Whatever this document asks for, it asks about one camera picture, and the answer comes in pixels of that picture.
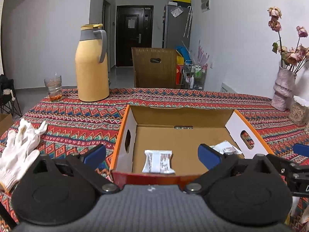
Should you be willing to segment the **drinking glass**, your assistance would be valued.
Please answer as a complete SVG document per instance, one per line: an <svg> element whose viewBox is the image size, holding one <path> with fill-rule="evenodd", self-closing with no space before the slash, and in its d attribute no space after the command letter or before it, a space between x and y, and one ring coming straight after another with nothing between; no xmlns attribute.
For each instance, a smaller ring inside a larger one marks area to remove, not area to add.
<svg viewBox="0 0 309 232"><path fill-rule="evenodd" d="M57 102L62 98L62 78L55 74L53 77L44 79L50 101Z"/></svg>

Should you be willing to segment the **patterned red tablecloth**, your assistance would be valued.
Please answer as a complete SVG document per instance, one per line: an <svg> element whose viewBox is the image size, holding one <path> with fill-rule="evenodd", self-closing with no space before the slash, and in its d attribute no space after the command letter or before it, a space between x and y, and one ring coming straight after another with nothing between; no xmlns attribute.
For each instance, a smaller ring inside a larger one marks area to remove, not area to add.
<svg viewBox="0 0 309 232"><path fill-rule="evenodd" d="M293 152L296 143L308 145L305 129L289 120L288 111L273 108L269 98L178 89L113 89L93 103L79 100L75 89L64 95L57 103L44 99L24 115L35 127L47 122L48 129L38 145L40 156L12 197L1 197L1 206L19 221L14 231L307 231L308 221L301 216L308 197L292 195L267 154L228 156L216 166L227 168L227 176L205 194L186 193L188 183L117 185L119 192L101 194L83 179L62 174L54 163L104 145L105 160L95 171L114 183L114 147L125 109L133 105L236 109L271 154L308 165L308 157Z"/></svg>

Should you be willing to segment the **pink textured vase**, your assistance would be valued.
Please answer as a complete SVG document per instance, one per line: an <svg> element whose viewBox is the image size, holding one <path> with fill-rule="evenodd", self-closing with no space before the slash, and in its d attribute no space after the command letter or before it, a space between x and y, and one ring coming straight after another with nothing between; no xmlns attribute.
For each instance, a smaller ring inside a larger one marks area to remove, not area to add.
<svg viewBox="0 0 309 232"><path fill-rule="evenodd" d="M288 100L293 97L295 81L296 74L294 72L279 67L273 86L274 96L271 100L271 106L279 111L285 111L287 109Z"/></svg>

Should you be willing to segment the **yellow thermos jug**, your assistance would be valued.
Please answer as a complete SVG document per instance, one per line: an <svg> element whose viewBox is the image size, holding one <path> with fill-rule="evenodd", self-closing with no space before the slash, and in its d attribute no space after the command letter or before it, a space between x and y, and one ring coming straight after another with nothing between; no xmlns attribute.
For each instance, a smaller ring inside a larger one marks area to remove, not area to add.
<svg viewBox="0 0 309 232"><path fill-rule="evenodd" d="M76 82L83 102L97 102L110 94L108 83L107 33L102 24L81 26L76 49Z"/></svg>

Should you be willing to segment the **white snack packet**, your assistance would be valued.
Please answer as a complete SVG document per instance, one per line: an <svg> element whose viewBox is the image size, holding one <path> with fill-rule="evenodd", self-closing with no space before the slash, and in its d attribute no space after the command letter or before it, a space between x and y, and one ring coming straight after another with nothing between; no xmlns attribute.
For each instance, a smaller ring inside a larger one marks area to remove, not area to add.
<svg viewBox="0 0 309 232"><path fill-rule="evenodd" d="M171 150L145 150L146 161L142 173L175 174L171 168Z"/></svg>
<svg viewBox="0 0 309 232"><path fill-rule="evenodd" d="M241 150L233 146L230 142L228 141L223 141L217 145L210 146L212 149L215 151L219 152L220 154L225 154L225 153L234 153L237 155L243 154Z"/></svg>

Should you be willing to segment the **white cotton glove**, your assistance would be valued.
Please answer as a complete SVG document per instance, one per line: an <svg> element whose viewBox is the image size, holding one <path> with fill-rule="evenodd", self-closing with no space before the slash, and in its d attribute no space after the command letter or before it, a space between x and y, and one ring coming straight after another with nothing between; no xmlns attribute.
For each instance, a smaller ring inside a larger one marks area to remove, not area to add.
<svg viewBox="0 0 309 232"><path fill-rule="evenodd" d="M47 128L45 121L35 129L32 123L21 119L18 131L8 132L6 147L1 155L2 191L10 192L37 159L40 154L37 147Z"/></svg>

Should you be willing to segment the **red gift box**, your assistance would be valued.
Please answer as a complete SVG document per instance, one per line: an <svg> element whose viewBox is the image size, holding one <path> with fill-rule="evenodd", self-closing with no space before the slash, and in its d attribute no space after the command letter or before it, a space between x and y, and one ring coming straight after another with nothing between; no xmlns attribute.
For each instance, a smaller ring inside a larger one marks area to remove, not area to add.
<svg viewBox="0 0 309 232"><path fill-rule="evenodd" d="M182 77L183 77L183 64L177 64L176 68L176 78L175 78L175 84L181 85L182 83Z"/></svg>

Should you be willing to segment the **dried pink roses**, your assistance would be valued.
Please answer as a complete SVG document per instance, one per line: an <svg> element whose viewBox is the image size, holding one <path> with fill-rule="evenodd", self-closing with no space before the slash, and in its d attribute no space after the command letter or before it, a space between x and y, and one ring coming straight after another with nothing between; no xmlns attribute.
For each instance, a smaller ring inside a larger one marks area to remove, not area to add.
<svg viewBox="0 0 309 232"><path fill-rule="evenodd" d="M295 43L282 32L282 12L276 6L267 9L269 20L268 27L277 34L278 39L272 44L272 52L280 55L280 67L297 74L308 64L308 27L296 26Z"/></svg>

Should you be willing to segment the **orange cardboard box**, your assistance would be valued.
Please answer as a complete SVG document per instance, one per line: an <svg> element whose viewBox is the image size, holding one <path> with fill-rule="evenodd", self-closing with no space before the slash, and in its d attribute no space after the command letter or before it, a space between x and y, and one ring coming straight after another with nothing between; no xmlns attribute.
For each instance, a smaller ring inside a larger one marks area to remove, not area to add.
<svg viewBox="0 0 309 232"><path fill-rule="evenodd" d="M228 141L241 157L271 154L272 150L236 109L155 108L127 105L114 147L110 171L119 187L185 186L207 171L198 147ZM143 173L145 150L172 151L174 174Z"/></svg>

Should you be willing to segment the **jar of seeds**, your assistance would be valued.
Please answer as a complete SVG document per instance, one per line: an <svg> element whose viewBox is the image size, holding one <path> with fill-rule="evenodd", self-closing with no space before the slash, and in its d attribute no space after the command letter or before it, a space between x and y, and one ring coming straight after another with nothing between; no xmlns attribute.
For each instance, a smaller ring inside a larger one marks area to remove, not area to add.
<svg viewBox="0 0 309 232"><path fill-rule="evenodd" d="M288 118L298 126L306 125L308 123L308 101L295 95Z"/></svg>

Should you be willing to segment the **grey refrigerator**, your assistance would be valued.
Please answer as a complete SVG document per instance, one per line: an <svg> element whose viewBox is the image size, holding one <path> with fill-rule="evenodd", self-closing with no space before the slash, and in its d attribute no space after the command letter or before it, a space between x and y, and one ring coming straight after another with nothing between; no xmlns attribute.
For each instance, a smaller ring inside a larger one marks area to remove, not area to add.
<svg viewBox="0 0 309 232"><path fill-rule="evenodd" d="M165 5L163 14L162 48L175 49L177 46L190 46L190 30L188 38L183 37L188 6L191 4L169 2Z"/></svg>

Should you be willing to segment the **white umbrella on fridge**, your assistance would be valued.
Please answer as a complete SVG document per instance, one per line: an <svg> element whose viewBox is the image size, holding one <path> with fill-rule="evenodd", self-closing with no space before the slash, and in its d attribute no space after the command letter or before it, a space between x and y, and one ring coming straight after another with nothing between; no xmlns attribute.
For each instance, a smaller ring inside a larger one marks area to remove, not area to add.
<svg viewBox="0 0 309 232"><path fill-rule="evenodd" d="M192 21L192 6L188 6L188 15L187 15L187 20L186 20L186 25L185 25L185 30L184 30L184 34L183 37L187 37L189 36L189 30L191 27L191 21Z"/></svg>

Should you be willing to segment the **wall electrical panel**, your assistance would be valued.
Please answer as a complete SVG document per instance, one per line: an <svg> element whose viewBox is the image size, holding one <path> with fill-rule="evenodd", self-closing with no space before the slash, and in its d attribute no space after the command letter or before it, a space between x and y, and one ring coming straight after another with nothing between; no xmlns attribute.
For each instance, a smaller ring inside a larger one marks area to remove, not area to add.
<svg viewBox="0 0 309 232"><path fill-rule="evenodd" d="M201 11L206 12L210 10L210 0L201 0Z"/></svg>

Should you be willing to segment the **wooden chair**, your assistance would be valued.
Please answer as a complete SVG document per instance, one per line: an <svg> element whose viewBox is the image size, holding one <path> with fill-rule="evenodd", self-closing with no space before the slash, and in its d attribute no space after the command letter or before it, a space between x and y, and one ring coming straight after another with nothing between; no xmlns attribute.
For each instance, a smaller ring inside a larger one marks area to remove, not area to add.
<svg viewBox="0 0 309 232"><path fill-rule="evenodd" d="M175 89L177 51L163 48L132 48L134 85L140 88Z"/></svg>

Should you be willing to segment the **black entrance door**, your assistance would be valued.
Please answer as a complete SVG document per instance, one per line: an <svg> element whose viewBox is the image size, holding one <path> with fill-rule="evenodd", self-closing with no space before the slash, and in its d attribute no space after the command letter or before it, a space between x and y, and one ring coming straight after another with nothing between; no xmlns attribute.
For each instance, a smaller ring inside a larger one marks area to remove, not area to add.
<svg viewBox="0 0 309 232"><path fill-rule="evenodd" d="M116 66L131 67L132 48L152 47L152 5L123 5L117 7Z"/></svg>

